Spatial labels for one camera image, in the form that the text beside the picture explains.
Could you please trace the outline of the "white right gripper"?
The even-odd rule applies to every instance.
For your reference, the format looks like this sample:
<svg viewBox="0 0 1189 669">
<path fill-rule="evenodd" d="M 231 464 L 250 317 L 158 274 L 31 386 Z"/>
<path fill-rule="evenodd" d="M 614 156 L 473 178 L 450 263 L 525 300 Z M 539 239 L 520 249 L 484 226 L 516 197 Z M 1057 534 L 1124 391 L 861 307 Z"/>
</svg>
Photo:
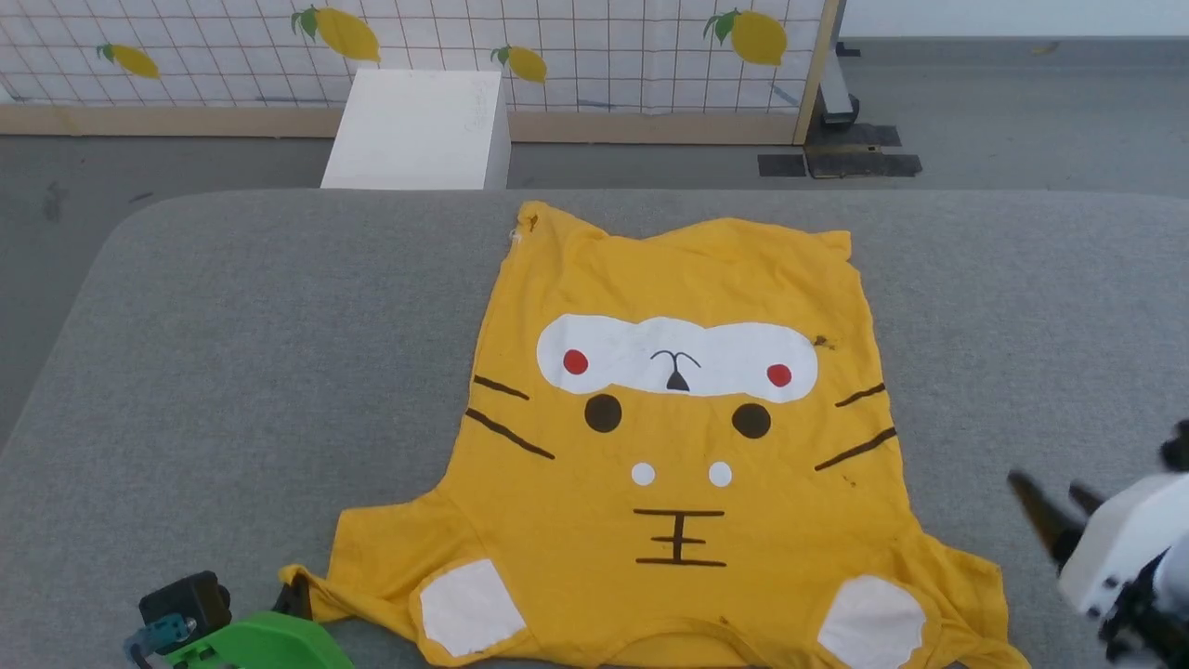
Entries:
<svg viewBox="0 0 1189 669">
<path fill-rule="evenodd" d="M 1071 610 L 1106 616 L 1122 583 L 1137 582 L 1152 560 L 1172 551 L 1171 567 L 1156 569 L 1156 601 L 1185 612 L 1185 473 L 1139 479 L 1109 499 L 1087 482 L 1071 481 L 1067 496 L 1088 519 L 1086 526 L 1024 471 L 1009 471 L 1007 481 L 1049 558 L 1062 569 L 1058 589 Z"/>
</svg>

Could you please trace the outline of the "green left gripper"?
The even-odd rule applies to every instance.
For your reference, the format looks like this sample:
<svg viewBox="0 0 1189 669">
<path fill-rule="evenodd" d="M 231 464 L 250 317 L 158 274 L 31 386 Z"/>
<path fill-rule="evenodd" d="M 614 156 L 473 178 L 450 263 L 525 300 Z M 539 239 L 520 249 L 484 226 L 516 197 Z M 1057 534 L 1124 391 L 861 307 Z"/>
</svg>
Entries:
<svg viewBox="0 0 1189 669">
<path fill-rule="evenodd" d="M 331 632 L 313 620 L 308 578 L 281 586 L 273 612 L 246 619 L 165 655 L 174 668 L 353 668 Z"/>
</svg>

